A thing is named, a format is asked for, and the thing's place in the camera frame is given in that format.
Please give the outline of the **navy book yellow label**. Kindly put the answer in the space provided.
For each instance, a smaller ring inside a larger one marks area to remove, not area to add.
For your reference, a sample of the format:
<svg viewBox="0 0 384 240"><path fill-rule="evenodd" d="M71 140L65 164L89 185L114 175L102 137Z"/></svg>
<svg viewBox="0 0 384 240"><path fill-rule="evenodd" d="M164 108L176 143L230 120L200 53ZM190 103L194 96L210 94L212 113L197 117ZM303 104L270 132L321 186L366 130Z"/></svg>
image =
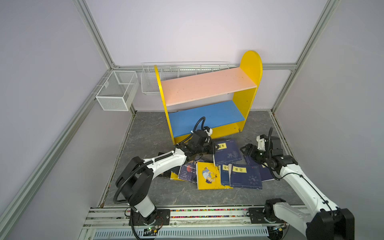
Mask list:
<svg viewBox="0 0 384 240"><path fill-rule="evenodd" d="M262 178L258 166L231 165L230 186L232 188L261 190Z"/></svg>
<svg viewBox="0 0 384 240"><path fill-rule="evenodd" d="M261 175L262 182L272 181L274 180L274 177L270 173L270 170L268 167L265 167L264 165L258 164L255 162L250 156L244 156L246 163L249 166L257 166L259 168L259 172Z"/></svg>
<svg viewBox="0 0 384 240"><path fill-rule="evenodd" d="M230 169L232 164L221 165L220 166L220 175L221 175L221 185L230 188Z"/></svg>
<svg viewBox="0 0 384 240"><path fill-rule="evenodd" d="M235 140L215 142L214 164L215 166L227 165L242 159Z"/></svg>

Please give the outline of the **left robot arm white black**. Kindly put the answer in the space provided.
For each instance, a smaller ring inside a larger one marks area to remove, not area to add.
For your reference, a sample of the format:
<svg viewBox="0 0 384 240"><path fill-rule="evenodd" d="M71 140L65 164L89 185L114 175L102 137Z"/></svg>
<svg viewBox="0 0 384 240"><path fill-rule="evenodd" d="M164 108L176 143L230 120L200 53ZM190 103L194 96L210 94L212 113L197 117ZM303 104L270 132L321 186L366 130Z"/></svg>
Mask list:
<svg viewBox="0 0 384 240"><path fill-rule="evenodd" d="M176 144L174 149L157 157L132 158L116 180L114 204L127 204L147 222L157 217L157 208L148 196L152 181L173 168L180 167L197 155L213 155L218 145L213 142L213 129L205 126L201 117L191 134Z"/></svg>

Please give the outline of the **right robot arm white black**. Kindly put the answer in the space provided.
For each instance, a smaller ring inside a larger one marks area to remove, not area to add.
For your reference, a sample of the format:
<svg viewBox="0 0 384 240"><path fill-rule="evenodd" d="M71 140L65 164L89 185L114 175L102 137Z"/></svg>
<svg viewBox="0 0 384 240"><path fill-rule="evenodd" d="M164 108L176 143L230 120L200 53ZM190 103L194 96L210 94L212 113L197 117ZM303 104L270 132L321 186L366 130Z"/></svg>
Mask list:
<svg viewBox="0 0 384 240"><path fill-rule="evenodd" d="M286 181L305 204L307 214L292 207L281 198L266 200L264 218L267 222L286 222L308 240L353 240L355 217L348 209L341 209L323 194L306 176L291 155L284 155L280 138L272 135L257 137L257 144L240 148L245 157L260 165L267 165L272 177Z"/></svg>

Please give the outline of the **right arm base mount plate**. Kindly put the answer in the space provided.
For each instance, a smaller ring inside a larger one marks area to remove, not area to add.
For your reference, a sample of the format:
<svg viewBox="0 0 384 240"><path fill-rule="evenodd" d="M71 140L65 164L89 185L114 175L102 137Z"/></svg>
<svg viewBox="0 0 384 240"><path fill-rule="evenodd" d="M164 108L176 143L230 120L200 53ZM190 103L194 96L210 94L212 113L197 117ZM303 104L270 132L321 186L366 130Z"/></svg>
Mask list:
<svg viewBox="0 0 384 240"><path fill-rule="evenodd" d="M267 218L263 207L249 208L246 216L250 218L252 224L284 224L285 221L275 217Z"/></svg>

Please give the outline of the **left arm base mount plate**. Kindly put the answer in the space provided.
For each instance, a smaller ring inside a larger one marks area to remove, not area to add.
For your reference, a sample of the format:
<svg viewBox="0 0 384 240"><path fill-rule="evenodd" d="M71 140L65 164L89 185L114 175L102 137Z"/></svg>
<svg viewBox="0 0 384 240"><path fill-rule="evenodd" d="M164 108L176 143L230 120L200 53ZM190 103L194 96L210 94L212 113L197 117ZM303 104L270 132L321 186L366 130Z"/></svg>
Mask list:
<svg viewBox="0 0 384 240"><path fill-rule="evenodd" d="M171 220L171 210L170 209L156 209L148 217L144 218L140 213L133 212L130 216L131 226L168 226Z"/></svg>

